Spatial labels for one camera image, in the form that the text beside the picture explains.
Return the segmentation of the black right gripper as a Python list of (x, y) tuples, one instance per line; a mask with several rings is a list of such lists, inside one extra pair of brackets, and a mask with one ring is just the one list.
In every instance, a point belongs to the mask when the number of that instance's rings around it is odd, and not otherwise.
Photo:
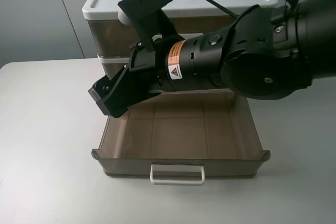
[(152, 51), (135, 45), (127, 67), (112, 79), (105, 75), (89, 89), (101, 112), (119, 118), (129, 107), (161, 93), (182, 92), (168, 73), (168, 55), (172, 46), (183, 40), (180, 35), (158, 38), (151, 41)]

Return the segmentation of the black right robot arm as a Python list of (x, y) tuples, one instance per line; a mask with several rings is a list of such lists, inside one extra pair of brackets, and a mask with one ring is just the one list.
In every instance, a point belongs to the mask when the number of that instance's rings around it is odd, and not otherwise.
[(335, 0), (286, 0), (253, 5), (214, 32), (184, 39), (164, 14), (172, 0), (122, 0), (140, 41), (113, 78), (89, 93), (104, 115), (163, 92), (229, 88), (258, 100), (278, 100), (314, 79), (335, 76)]

